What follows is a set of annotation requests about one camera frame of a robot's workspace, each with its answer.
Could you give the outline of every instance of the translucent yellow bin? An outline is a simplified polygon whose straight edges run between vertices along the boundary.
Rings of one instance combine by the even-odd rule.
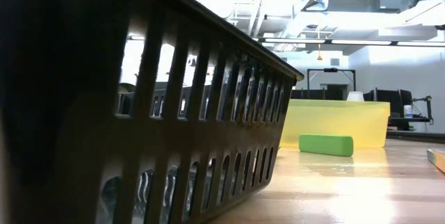
[[[389,115],[388,102],[291,99],[280,145],[298,147],[301,134],[341,134],[354,148],[384,147]]]

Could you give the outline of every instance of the green eraser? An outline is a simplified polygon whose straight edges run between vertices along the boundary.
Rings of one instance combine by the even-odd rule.
[[[349,157],[354,153],[353,137],[330,134],[301,134],[301,152]]]

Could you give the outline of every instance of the table surface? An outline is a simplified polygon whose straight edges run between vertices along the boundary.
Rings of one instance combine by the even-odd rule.
[[[282,147],[263,191],[211,223],[445,223],[445,174],[435,143],[387,140],[352,157]]]

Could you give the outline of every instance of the desk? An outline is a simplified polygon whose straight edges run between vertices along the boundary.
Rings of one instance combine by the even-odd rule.
[[[426,149],[387,140],[353,157],[281,148],[268,187],[211,223],[445,223],[445,174]]]

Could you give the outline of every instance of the white wall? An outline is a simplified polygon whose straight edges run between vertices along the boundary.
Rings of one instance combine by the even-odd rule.
[[[288,51],[276,53],[279,57],[287,58],[287,63],[294,66],[298,71],[305,75],[305,80],[297,83],[297,89],[307,89],[307,69],[309,68],[329,68],[331,58],[339,58],[340,66],[338,69],[348,69],[348,57],[344,56],[341,51],[322,51],[322,61],[318,61],[318,52],[313,51],[307,54],[304,51]],[[353,75],[349,72],[346,73],[350,78]],[[323,73],[323,72],[311,72],[310,77],[311,89],[321,89],[321,84],[344,84],[348,85],[349,89],[353,89],[352,81],[348,79],[343,73]]]
[[[431,95],[435,125],[411,125],[417,131],[445,132],[445,48],[365,47],[349,56],[349,65],[357,70],[357,89],[364,93],[377,87],[409,90],[413,98]],[[425,102],[414,105],[427,116]]]

